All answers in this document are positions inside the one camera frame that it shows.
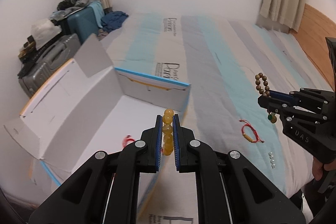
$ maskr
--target blue clothing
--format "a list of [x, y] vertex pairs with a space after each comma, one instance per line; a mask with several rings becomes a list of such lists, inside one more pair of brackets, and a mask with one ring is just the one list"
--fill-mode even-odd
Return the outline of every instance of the blue clothing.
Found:
[[116, 29], [119, 29], [127, 18], [128, 15], [121, 11], [108, 13], [101, 19], [104, 32], [110, 33]]
[[96, 17], [97, 25], [99, 28], [102, 28], [101, 19], [105, 15], [103, 6], [101, 5], [100, 1], [93, 1], [89, 4], [89, 7], [92, 7], [94, 15]]

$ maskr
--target red string bracelet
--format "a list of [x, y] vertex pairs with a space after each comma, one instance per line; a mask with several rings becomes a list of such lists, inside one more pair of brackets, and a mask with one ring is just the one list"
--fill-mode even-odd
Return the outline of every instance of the red string bracelet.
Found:
[[[259, 138], [257, 131], [253, 128], [253, 126], [251, 126], [251, 124], [247, 120], [239, 120], [239, 121], [245, 123], [241, 128], [241, 133], [245, 139], [247, 139], [251, 143], [257, 143], [257, 142], [264, 143], [265, 142]], [[252, 130], [254, 136], [256, 137], [256, 140], [253, 140], [250, 136], [246, 135], [246, 133], [244, 132], [244, 127], [249, 127]]]

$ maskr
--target striped bedsheet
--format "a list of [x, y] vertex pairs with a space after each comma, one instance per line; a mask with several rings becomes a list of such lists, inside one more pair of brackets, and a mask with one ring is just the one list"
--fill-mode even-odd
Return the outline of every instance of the striped bedsheet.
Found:
[[[221, 17], [148, 13], [131, 15], [117, 37], [105, 39], [113, 40], [107, 52], [117, 67], [166, 77], [162, 64], [178, 65], [169, 77], [192, 85], [183, 126], [197, 139], [240, 151], [288, 197], [312, 179], [312, 156], [282, 134], [280, 121], [268, 121], [255, 89], [263, 72], [272, 90], [331, 90], [292, 35]], [[240, 119], [265, 142], [244, 139]]]

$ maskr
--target pile of clothes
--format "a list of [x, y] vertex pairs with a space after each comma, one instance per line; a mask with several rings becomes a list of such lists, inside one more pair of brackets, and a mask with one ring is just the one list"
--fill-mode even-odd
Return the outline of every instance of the pile of clothes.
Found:
[[119, 29], [128, 15], [121, 11], [110, 12], [101, 18], [102, 29], [104, 32], [110, 33]]

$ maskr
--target cardboard box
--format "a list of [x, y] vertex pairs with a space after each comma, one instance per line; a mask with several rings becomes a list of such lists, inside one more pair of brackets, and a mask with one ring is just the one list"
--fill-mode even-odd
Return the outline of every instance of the cardboard box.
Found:
[[189, 91], [186, 83], [114, 69], [92, 35], [5, 128], [34, 158], [70, 174], [96, 151], [115, 153], [125, 137], [139, 139], [166, 108], [182, 114]]

